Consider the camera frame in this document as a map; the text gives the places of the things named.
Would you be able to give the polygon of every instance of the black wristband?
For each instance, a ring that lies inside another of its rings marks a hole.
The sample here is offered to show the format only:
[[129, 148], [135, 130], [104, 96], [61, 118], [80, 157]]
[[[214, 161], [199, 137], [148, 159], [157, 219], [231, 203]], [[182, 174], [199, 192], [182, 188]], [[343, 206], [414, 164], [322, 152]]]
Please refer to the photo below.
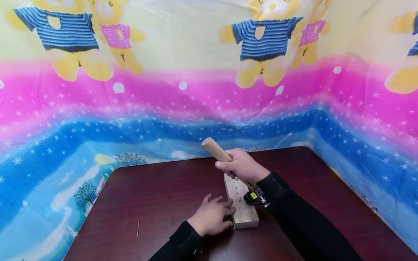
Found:
[[271, 203], [277, 201], [283, 194], [290, 190], [289, 184], [275, 172], [270, 173], [266, 178], [257, 182], [257, 186], [261, 188], [266, 199]]
[[187, 221], [184, 221], [174, 232], [170, 237], [170, 242], [185, 258], [197, 256], [203, 251], [202, 237]]

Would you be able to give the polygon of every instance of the pink shirt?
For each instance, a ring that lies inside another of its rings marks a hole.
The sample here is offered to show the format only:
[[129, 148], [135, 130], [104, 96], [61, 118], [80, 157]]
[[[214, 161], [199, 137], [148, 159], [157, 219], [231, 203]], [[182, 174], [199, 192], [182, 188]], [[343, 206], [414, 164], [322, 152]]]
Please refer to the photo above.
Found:
[[131, 44], [129, 41], [129, 37], [130, 37], [129, 25], [123, 25], [120, 23], [116, 25], [100, 24], [100, 30], [102, 31], [110, 47], [119, 48], [119, 49], [131, 48]]
[[319, 34], [325, 26], [325, 22], [325, 20], [319, 20], [308, 24], [305, 29], [302, 30], [302, 39], [299, 46], [317, 41], [319, 39]]

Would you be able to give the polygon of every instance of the yellow teddy bear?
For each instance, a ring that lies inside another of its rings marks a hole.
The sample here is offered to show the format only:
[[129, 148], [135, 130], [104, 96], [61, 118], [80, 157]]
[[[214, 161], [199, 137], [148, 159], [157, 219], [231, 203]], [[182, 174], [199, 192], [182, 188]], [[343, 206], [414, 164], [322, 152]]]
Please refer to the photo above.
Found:
[[123, 9], [129, 0], [88, 0], [94, 17], [99, 21], [101, 30], [100, 38], [106, 41], [113, 56], [122, 69], [128, 67], [137, 74], [143, 70], [132, 50], [130, 40], [141, 42], [145, 39], [145, 33], [139, 29], [120, 23]]
[[[390, 31], [401, 34], [418, 34], [418, 12], [408, 12], [396, 17], [390, 26]], [[385, 87], [398, 94], [408, 94], [418, 89], [418, 41], [409, 50], [404, 64], [386, 79]]]
[[328, 34], [331, 30], [331, 22], [321, 18], [331, 3], [332, 0], [315, 0], [307, 26], [302, 30], [302, 34], [293, 41], [293, 46], [298, 45], [298, 49], [292, 62], [292, 68], [298, 67], [302, 60], [306, 65], [311, 65], [318, 59], [319, 34]]
[[252, 87], [261, 73], [267, 86], [282, 80], [288, 40], [305, 26], [294, 17], [300, 6], [301, 0], [248, 0], [252, 19], [219, 30], [222, 43], [242, 42], [239, 87]]
[[16, 29], [36, 29], [62, 79], [75, 81], [82, 66], [91, 78], [106, 81], [113, 76], [113, 68], [99, 51], [97, 28], [92, 15], [84, 13], [83, 1], [32, 0], [34, 6], [8, 10], [5, 17]]

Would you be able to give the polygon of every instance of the dark red table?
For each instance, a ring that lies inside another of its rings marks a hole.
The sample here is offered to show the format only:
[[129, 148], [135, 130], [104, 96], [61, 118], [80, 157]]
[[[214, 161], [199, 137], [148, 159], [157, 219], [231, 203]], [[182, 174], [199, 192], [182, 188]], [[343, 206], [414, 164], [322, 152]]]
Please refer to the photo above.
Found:
[[[329, 218], [364, 260], [418, 260], [309, 149], [272, 150], [252, 156], [276, 170]], [[148, 260], [194, 214], [205, 195], [226, 197], [223, 175], [214, 163], [214, 158], [205, 158], [116, 170], [65, 260]], [[207, 238], [199, 260], [302, 260], [265, 209], [260, 207], [257, 212], [258, 228]]]

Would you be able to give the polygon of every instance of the striped shirt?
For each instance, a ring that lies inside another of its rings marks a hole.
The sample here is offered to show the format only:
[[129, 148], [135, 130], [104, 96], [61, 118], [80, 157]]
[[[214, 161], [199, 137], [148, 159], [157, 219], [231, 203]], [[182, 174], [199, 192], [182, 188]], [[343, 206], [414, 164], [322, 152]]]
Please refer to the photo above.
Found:
[[[93, 34], [91, 14], [50, 12], [37, 7], [17, 8], [14, 11], [29, 30], [36, 29], [45, 50], [79, 52], [99, 49]], [[58, 18], [61, 27], [53, 28], [48, 17]]]
[[[412, 32], [412, 35], [416, 35], [418, 34], [418, 12], [415, 15], [413, 26], [414, 31]], [[415, 43], [414, 47], [409, 50], [408, 56], [418, 56], [418, 41]]]
[[302, 38], [299, 47], [308, 43], [313, 43], [319, 39], [319, 34], [325, 26], [325, 20], [319, 20], [314, 23], [309, 23], [305, 29], [302, 30]]
[[[288, 40], [296, 24], [302, 19], [303, 17], [285, 20], [247, 20], [233, 24], [232, 31], [237, 44], [242, 42], [241, 61], [246, 59], [265, 61], [285, 55]], [[265, 26], [264, 35], [259, 40], [255, 37], [255, 29], [258, 26]]]
[[129, 41], [130, 37], [130, 26], [123, 24], [116, 25], [102, 25], [100, 24], [100, 30], [107, 40], [107, 44], [110, 47], [128, 49], [131, 48]]

